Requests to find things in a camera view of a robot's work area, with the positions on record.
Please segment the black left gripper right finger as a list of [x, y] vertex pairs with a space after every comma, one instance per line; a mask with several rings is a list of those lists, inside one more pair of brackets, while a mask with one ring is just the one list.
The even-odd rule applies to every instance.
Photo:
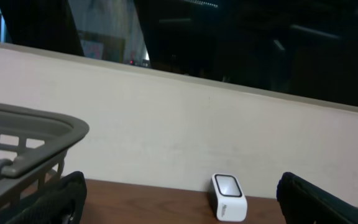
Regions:
[[358, 224], [358, 208], [291, 172], [283, 173], [276, 198], [287, 224]]

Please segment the grey plastic mesh basket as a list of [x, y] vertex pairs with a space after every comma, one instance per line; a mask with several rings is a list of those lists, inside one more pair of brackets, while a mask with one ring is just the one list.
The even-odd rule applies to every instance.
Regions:
[[13, 206], [30, 185], [58, 180], [69, 148], [90, 127], [81, 119], [0, 103], [0, 209]]

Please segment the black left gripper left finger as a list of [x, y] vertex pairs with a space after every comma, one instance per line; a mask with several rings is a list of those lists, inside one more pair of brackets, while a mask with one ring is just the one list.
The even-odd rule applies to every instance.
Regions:
[[86, 196], [84, 175], [76, 171], [1, 211], [0, 223], [79, 223]]

